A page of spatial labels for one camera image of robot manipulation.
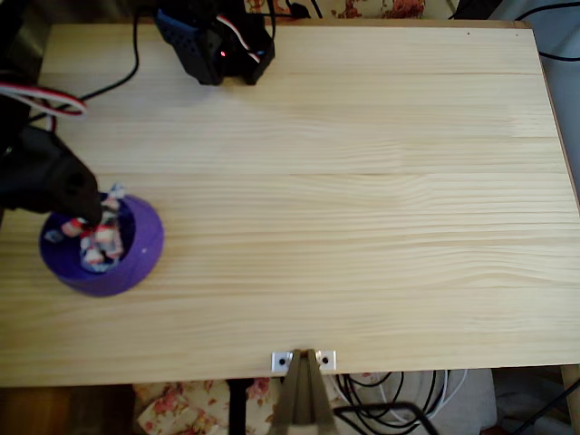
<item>purple bowl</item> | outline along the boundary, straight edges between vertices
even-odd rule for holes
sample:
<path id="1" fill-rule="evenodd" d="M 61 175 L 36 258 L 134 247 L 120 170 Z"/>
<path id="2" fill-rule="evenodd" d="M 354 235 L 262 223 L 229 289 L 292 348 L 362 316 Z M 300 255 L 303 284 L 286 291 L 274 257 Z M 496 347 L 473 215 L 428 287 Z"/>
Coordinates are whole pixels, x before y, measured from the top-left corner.
<path id="1" fill-rule="evenodd" d="M 52 213 L 44 223 L 40 252 L 49 269 L 69 287 L 91 296 L 111 296 L 135 286 L 153 269 L 163 249 L 163 226 L 155 209 L 142 199 L 128 195 L 121 200 L 121 239 L 125 254 L 120 263 L 104 274 L 81 266 L 79 238 L 60 243 L 44 240 L 44 233 L 58 229 L 69 217 Z"/>

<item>wood grain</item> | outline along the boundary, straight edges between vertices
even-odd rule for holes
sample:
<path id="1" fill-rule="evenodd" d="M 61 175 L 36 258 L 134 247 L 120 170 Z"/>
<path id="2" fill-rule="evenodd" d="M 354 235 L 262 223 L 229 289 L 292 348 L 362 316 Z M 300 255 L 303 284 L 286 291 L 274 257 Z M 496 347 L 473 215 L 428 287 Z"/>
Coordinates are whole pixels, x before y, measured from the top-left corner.
<path id="1" fill-rule="evenodd" d="M 53 29 L 42 83 L 131 67 L 127 25 Z M 166 228 L 126 294 L 45 269 L 44 217 L 0 232 L 0 384 L 577 363 L 580 217 L 531 30 L 287 26 L 257 86 L 198 86 L 150 25 L 141 70 L 59 134 Z"/>

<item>metal clamp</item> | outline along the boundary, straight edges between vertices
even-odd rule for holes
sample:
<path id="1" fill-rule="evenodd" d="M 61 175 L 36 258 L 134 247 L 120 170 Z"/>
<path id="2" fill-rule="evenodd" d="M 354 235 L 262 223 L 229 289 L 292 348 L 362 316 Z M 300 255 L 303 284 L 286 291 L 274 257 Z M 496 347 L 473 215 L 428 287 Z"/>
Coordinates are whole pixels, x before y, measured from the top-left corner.
<path id="1" fill-rule="evenodd" d="M 321 372 L 334 372 L 336 370 L 336 351 L 316 351 L 316 360 Z M 294 352 L 272 352 L 272 372 L 286 373 Z"/>
<path id="2" fill-rule="evenodd" d="M 338 435 L 320 372 L 323 367 L 336 368 L 335 351 L 272 354 L 272 371 L 287 374 L 268 435 L 288 435 L 294 426 L 315 426 L 318 435 Z"/>

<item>wooden floor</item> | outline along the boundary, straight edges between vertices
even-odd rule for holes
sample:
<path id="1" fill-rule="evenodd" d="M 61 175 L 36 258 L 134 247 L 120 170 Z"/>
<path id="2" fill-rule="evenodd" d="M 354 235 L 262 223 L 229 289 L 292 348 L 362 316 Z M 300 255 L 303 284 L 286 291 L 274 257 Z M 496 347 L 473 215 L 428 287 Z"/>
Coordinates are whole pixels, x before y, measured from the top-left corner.
<path id="1" fill-rule="evenodd" d="M 0 434 L 131 433 L 130 385 L 0 389 Z"/>

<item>floral cushion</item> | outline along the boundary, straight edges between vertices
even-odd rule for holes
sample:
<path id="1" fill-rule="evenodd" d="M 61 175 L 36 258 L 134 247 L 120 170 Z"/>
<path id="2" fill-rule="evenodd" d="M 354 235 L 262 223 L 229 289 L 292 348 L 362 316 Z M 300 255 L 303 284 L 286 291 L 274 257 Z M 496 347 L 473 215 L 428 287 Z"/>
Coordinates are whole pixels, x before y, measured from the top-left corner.
<path id="1" fill-rule="evenodd" d="M 292 0 L 304 5 L 316 17 L 311 0 Z M 324 18 L 421 18 L 425 0 L 316 0 Z M 289 14 L 285 0 L 274 0 L 277 14 Z M 264 0 L 246 0 L 248 12 L 267 14 Z"/>
<path id="2" fill-rule="evenodd" d="M 324 384 L 331 405 L 342 403 L 328 376 Z M 147 383 L 133 388 L 140 412 L 137 422 L 148 435 L 227 435 L 226 381 Z M 279 378 L 256 378 L 247 389 L 246 435 L 267 434 L 281 388 Z"/>

